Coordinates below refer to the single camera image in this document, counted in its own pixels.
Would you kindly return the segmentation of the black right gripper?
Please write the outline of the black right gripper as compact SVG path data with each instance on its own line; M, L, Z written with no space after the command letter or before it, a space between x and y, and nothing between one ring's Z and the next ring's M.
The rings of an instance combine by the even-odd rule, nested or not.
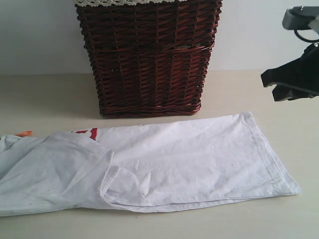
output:
M309 45L294 62L268 69L261 74L263 87L277 85L275 102L312 99L319 94L319 44Z

